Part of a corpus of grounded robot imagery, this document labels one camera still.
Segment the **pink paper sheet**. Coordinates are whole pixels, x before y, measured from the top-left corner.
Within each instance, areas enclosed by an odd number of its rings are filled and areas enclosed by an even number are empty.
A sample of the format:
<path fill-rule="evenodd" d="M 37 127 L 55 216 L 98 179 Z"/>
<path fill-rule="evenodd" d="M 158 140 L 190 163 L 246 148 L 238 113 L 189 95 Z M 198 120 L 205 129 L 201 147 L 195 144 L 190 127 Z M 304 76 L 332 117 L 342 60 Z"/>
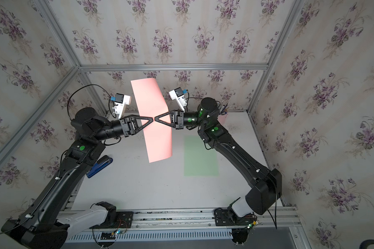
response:
<path fill-rule="evenodd" d="M 131 85 L 140 116 L 155 118 L 169 111 L 156 79 L 137 79 Z M 171 127 L 154 121 L 143 129 L 143 134 L 150 163 L 172 156 Z"/>

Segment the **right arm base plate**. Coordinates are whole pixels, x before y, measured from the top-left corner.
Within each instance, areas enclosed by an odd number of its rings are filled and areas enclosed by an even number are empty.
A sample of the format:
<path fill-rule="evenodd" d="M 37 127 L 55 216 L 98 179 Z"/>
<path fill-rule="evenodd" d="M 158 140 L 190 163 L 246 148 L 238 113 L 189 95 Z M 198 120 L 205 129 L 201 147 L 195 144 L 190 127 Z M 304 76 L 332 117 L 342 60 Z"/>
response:
<path fill-rule="evenodd" d="M 253 214 L 238 217 L 231 209 L 214 209 L 216 226 L 245 226 L 251 227 L 257 223 L 257 217 Z"/>

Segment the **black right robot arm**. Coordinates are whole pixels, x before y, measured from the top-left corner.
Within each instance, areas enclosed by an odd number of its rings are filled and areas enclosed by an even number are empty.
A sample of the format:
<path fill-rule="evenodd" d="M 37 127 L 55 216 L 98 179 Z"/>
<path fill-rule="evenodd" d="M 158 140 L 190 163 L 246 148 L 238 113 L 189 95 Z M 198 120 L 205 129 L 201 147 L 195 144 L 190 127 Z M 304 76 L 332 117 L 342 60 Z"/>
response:
<path fill-rule="evenodd" d="M 228 130 L 218 121 L 220 110 L 213 98 L 203 98 L 195 112 L 169 111 L 155 116 L 154 120 L 175 128 L 197 128 L 197 134 L 207 150 L 222 154 L 243 176 L 251 187 L 248 194 L 232 202 L 227 216 L 235 221 L 248 214 L 263 215 L 271 206 L 276 206 L 282 195 L 282 175 L 270 170 L 246 152 Z"/>

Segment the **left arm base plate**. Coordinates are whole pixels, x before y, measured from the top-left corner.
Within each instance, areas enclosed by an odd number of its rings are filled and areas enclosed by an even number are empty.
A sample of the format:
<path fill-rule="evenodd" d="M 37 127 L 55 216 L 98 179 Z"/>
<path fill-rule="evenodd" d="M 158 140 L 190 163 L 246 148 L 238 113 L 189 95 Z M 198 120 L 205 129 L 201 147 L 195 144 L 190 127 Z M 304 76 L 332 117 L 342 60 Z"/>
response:
<path fill-rule="evenodd" d="M 92 226 L 92 229 L 115 229 L 131 228 L 134 212 L 119 212 L 109 214 L 105 222 L 100 225 Z"/>

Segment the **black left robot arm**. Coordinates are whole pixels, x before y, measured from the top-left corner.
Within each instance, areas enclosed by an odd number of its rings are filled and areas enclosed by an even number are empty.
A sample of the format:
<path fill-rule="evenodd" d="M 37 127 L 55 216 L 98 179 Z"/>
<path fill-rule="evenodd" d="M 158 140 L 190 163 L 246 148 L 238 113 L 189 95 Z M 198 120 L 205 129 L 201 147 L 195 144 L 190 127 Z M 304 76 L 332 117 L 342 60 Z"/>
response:
<path fill-rule="evenodd" d="M 2 233 L 29 249 L 61 248 L 71 226 L 59 222 L 57 216 L 73 189 L 100 158 L 106 148 L 104 141 L 135 135 L 152 122 L 153 118 L 138 115 L 109 121 L 92 107 L 79 110 L 71 120 L 76 129 L 75 141 L 65 151 L 59 170 L 18 219 L 5 222 Z"/>

